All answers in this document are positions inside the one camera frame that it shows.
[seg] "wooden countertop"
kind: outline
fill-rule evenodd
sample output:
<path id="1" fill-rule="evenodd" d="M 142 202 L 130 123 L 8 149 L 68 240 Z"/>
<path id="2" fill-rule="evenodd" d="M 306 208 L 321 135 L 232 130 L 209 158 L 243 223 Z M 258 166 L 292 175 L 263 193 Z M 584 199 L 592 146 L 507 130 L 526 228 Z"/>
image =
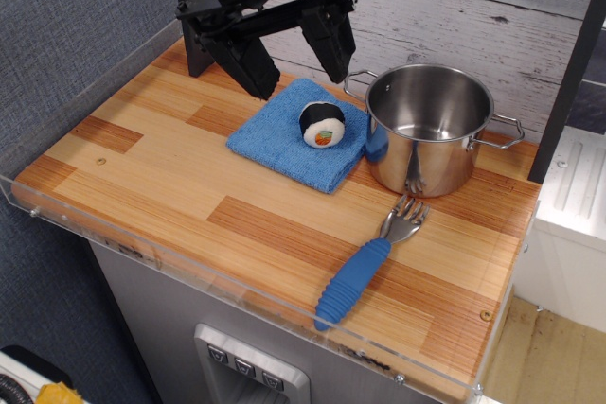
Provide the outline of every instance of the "wooden countertop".
<path id="1" fill-rule="evenodd" d="M 283 75 L 276 93 L 293 79 Z M 188 76 L 179 42 L 25 169 L 13 193 L 160 269 L 237 293 L 315 342 L 462 399 L 405 357 L 473 385 L 538 197 L 526 180 L 536 147 L 483 146 L 470 181 L 430 200 L 423 228 L 394 247 L 345 330 L 320 333 L 309 314 L 322 290 L 399 195 L 364 159 L 326 195 L 231 152 L 226 137 L 262 105 L 216 65 Z"/>

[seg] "screw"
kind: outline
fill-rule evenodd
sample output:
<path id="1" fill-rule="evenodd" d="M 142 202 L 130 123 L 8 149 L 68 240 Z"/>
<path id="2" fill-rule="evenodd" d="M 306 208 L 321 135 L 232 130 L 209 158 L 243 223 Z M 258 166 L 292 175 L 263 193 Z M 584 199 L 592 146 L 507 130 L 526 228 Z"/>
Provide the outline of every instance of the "screw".
<path id="1" fill-rule="evenodd" d="M 406 383 L 406 377 L 404 376 L 404 374 L 396 374 L 394 376 L 394 380 L 398 385 L 404 385 Z"/>
<path id="2" fill-rule="evenodd" d="M 480 312 L 480 319 L 484 322 L 490 322 L 492 320 L 492 313 L 485 309 Z"/>

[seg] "blue towel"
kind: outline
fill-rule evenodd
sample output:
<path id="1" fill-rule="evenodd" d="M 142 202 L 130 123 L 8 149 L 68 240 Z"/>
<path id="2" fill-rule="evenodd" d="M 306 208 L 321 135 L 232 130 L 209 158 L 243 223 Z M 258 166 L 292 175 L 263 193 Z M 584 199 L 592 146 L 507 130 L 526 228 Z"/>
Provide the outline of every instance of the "blue towel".
<path id="1" fill-rule="evenodd" d="M 307 103 L 327 101 L 345 115 L 345 135 L 335 146 L 315 149 L 301 135 L 299 116 Z M 309 79 L 297 79 L 227 139 L 236 153 L 302 184 L 332 193 L 362 157 L 366 113 L 336 99 Z"/>

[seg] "control panel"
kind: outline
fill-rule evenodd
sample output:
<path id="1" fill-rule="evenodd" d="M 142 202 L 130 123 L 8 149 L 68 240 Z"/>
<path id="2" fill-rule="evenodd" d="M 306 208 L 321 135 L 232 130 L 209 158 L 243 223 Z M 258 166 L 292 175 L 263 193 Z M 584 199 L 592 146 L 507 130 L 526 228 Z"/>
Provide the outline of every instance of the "control panel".
<path id="1" fill-rule="evenodd" d="M 310 404 L 300 369 L 205 324 L 194 341 L 214 404 Z"/>

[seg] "wooden floor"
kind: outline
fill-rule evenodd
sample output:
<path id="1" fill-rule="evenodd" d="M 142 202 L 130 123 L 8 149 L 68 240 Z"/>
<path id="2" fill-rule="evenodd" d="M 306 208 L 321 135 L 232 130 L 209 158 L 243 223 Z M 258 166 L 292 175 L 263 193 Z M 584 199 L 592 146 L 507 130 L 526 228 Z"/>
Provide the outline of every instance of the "wooden floor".
<path id="1" fill-rule="evenodd" d="M 604 404 L 606 333 L 514 298 L 485 382 L 503 404 Z"/>

